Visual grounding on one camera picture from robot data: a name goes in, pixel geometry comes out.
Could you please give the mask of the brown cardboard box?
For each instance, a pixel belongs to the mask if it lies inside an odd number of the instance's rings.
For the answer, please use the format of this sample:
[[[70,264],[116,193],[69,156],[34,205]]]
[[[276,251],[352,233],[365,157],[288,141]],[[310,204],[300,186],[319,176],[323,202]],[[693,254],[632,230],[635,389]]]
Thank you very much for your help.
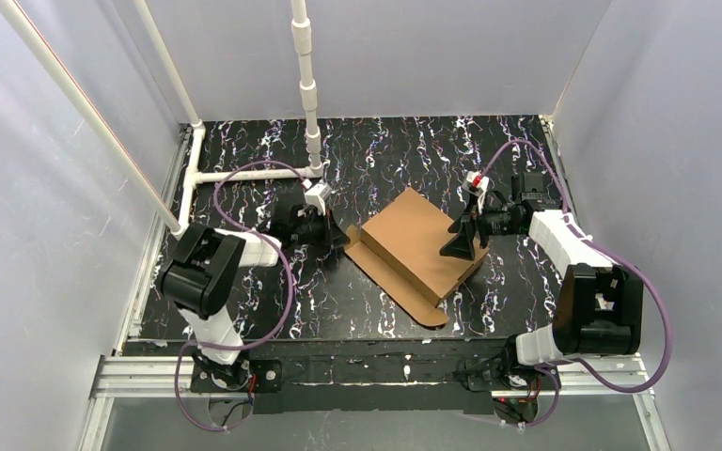
[[[472,260],[444,257],[450,217],[411,187],[359,227],[350,226],[345,255],[415,322],[448,321],[438,304],[482,265],[488,252],[474,244]]]

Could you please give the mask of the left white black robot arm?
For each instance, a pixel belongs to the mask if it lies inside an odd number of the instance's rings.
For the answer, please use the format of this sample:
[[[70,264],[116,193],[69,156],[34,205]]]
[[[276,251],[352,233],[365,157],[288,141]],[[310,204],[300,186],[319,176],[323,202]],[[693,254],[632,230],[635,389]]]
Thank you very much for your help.
[[[333,212],[308,204],[284,204],[261,224],[261,232],[285,249],[312,245],[323,250],[350,242]],[[227,301],[240,268],[271,267],[278,253],[253,234],[221,233],[193,224],[181,236],[158,282],[162,297],[173,303],[200,341],[221,345],[198,345],[192,352],[196,366],[222,388],[237,387],[248,378],[240,360],[239,337]]]

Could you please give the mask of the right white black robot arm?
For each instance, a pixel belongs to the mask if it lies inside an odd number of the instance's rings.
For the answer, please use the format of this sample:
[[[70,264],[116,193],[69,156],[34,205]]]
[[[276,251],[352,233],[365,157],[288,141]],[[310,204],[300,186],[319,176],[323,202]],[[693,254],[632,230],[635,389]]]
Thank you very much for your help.
[[[469,260],[493,236],[527,235],[561,275],[551,324],[511,338],[506,362],[534,366],[582,355],[635,353],[642,326],[640,279],[590,247],[562,202],[550,197],[542,175],[512,177],[509,197],[489,184],[480,172],[467,173],[462,185],[467,202],[440,255]]]

